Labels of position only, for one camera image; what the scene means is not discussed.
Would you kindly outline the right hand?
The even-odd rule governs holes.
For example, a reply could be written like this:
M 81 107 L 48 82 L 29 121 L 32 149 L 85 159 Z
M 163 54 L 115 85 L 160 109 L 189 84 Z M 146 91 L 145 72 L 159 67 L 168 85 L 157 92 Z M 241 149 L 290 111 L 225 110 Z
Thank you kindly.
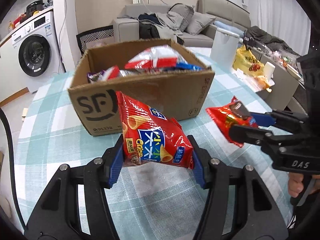
M 310 191 L 310 194 L 315 193 L 316 191 L 319 191 L 319 175 L 313 175 L 312 176 L 314 179 L 316 179 L 315 185 L 313 189 Z M 303 191 L 304 186 L 303 186 L 303 174 L 298 174 L 298 173 L 289 173 L 289 180 L 288 180 L 288 193 L 291 197 L 296 198 L 298 195 Z

